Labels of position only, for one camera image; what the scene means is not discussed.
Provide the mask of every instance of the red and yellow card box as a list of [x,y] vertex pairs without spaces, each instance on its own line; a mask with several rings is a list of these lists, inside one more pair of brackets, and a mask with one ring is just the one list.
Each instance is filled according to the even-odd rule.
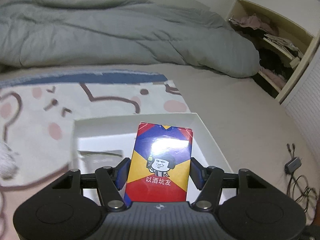
[[186,201],[192,130],[142,122],[139,125],[124,201]]

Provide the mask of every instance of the mattress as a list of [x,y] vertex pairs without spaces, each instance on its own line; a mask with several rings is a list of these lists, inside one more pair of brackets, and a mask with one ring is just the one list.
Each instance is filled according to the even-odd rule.
[[[61,68],[88,66],[19,70],[1,75],[0,80]],[[293,119],[251,78],[236,79],[206,68],[174,64],[94,68],[158,72],[173,80],[191,112],[199,114],[215,138],[233,171],[250,169],[284,193],[289,181],[284,165],[290,160],[286,144],[295,143],[296,156],[302,158],[302,166],[295,175],[304,174],[309,185],[319,191],[319,167]]]

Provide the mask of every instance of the comforter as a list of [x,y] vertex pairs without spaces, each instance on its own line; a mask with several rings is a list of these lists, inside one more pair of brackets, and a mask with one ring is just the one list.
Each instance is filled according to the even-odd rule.
[[260,68],[254,45],[217,13],[146,0],[13,0],[0,6],[0,64],[207,66],[232,77]]

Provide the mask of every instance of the pink cheek dot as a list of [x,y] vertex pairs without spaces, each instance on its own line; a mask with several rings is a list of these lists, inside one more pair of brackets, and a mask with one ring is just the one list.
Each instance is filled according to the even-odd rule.
[[139,105],[139,106],[141,106],[141,100],[140,100],[140,98],[138,98],[138,97],[134,96],[134,97],[132,97],[130,100],[131,100],[131,101],[135,101],[135,102],[137,102],[137,103],[138,103],[138,105]]
[[52,122],[48,125],[48,131],[52,139],[60,140],[62,138],[61,128],[55,122]]
[[2,118],[7,119],[9,115],[11,114],[11,104],[10,103],[5,103],[3,106],[0,108],[0,115]]
[[176,100],[166,101],[163,108],[169,113],[183,113],[187,111],[187,106]]
[[39,99],[42,96],[41,88],[33,88],[32,89],[32,96],[36,99]]

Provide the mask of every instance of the closet shelf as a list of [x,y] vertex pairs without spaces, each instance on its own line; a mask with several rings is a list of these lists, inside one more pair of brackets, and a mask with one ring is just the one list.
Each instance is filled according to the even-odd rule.
[[265,73],[261,70],[258,72],[260,76],[262,76],[278,93],[281,92],[281,88],[278,87]]
[[290,60],[294,60],[294,56],[287,51],[283,50],[281,47],[278,45],[274,44],[272,41],[269,41],[267,38],[263,38],[264,41],[268,42],[270,45],[272,45],[274,48],[282,52],[286,57],[288,57]]

